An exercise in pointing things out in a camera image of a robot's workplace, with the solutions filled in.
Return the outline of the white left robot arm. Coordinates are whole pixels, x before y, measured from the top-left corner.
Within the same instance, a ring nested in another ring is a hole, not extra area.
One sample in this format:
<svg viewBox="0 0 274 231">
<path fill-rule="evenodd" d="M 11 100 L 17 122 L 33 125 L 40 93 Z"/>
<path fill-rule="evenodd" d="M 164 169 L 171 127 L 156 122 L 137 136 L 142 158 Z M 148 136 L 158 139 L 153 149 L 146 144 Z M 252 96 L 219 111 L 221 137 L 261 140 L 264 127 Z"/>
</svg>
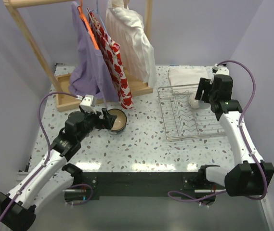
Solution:
<svg viewBox="0 0 274 231">
<path fill-rule="evenodd" d="M 81 148 L 81 141 L 94 129 L 110 130 L 117 116 L 101 112 L 72 112 L 65 126 L 38 165 L 8 193 L 0 192 L 0 223 L 13 231 L 27 231 L 36 214 L 65 188 L 82 185 L 82 170 L 69 160 Z"/>
</svg>

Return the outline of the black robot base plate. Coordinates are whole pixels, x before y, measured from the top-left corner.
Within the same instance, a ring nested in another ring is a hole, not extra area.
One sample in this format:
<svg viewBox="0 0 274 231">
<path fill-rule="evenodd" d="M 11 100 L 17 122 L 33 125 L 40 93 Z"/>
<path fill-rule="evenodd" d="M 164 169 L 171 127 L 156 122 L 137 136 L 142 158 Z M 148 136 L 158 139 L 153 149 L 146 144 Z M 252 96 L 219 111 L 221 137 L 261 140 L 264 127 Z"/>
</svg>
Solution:
<svg viewBox="0 0 274 231">
<path fill-rule="evenodd" d="M 67 189 L 67 202 L 104 196 L 166 197 L 169 191 L 180 191 L 194 198 L 222 191 L 221 185 L 206 180 L 196 181 L 196 172 L 84 172 L 73 184 L 85 183 L 93 188 L 79 186 Z"/>
</svg>

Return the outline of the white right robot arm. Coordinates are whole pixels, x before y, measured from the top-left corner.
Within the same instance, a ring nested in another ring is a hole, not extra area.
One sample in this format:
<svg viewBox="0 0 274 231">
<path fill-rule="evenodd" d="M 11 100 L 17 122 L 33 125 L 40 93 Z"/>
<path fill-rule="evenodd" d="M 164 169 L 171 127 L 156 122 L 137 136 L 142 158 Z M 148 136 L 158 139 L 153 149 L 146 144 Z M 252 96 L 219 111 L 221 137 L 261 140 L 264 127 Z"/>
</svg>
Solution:
<svg viewBox="0 0 274 231">
<path fill-rule="evenodd" d="M 261 200 L 274 174 L 272 163 L 264 161 L 257 151 L 243 120 L 244 110 L 239 101 L 231 98 L 233 80 L 228 75 L 201 78 L 195 99 L 210 104 L 211 111 L 225 131 L 234 155 L 234 167 L 205 166 L 197 177 L 200 188 L 214 183 L 225 188 L 231 197 L 244 196 Z"/>
</svg>

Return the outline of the blue white dotted bowl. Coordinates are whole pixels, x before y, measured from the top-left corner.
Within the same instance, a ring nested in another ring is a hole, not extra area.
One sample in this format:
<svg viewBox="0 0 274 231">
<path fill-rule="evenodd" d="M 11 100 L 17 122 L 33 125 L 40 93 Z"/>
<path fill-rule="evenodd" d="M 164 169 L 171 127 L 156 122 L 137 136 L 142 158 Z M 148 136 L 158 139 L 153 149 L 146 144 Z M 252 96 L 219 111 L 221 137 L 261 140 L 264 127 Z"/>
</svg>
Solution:
<svg viewBox="0 0 274 231">
<path fill-rule="evenodd" d="M 118 134 L 122 133 L 125 130 L 125 128 L 126 128 L 126 125 L 121 126 L 121 127 L 113 126 L 111 129 L 108 129 L 108 132 L 113 135 L 118 135 Z"/>
</svg>

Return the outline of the white ceramic bowl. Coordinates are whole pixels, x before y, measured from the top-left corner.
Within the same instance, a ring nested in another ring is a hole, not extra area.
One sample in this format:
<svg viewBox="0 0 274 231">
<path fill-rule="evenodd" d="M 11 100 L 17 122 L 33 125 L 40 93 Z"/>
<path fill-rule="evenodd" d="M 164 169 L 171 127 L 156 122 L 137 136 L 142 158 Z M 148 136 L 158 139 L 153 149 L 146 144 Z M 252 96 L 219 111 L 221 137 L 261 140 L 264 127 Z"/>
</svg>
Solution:
<svg viewBox="0 0 274 231">
<path fill-rule="evenodd" d="M 201 110 L 209 109 L 211 107 L 209 103 L 206 103 L 204 101 L 198 101 L 198 106 Z"/>
</svg>

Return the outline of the dark teal bowl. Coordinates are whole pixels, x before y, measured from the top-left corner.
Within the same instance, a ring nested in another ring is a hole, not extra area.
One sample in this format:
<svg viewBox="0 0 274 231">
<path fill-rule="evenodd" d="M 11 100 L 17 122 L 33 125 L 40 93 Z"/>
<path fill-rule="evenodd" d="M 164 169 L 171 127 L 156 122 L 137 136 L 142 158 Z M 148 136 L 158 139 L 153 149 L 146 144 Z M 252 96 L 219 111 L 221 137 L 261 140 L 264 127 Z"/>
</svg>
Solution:
<svg viewBox="0 0 274 231">
<path fill-rule="evenodd" d="M 116 115 L 117 116 L 117 119 L 115 120 L 115 123 L 114 123 L 113 126 L 121 127 L 121 126 L 124 126 L 124 125 L 127 124 L 127 116 L 122 110 L 114 108 L 114 109 L 108 110 L 108 112 L 111 115 Z"/>
</svg>

